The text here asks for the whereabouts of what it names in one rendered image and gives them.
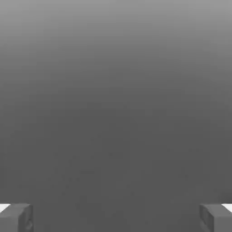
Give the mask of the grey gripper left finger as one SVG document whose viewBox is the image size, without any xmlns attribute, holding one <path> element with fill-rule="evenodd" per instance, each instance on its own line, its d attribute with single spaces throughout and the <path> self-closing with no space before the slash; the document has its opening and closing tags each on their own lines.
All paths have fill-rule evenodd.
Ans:
<svg viewBox="0 0 232 232">
<path fill-rule="evenodd" d="M 0 203 L 0 232 L 34 232 L 33 205 Z"/>
</svg>

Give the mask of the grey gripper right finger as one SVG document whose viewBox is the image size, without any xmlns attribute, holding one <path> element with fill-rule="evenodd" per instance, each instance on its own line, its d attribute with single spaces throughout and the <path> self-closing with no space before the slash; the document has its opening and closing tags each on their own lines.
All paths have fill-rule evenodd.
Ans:
<svg viewBox="0 0 232 232">
<path fill-rule="evenodd" d="M 232 232 L 232 203 L 200 204 L 202 232 Z"/>
</svg>

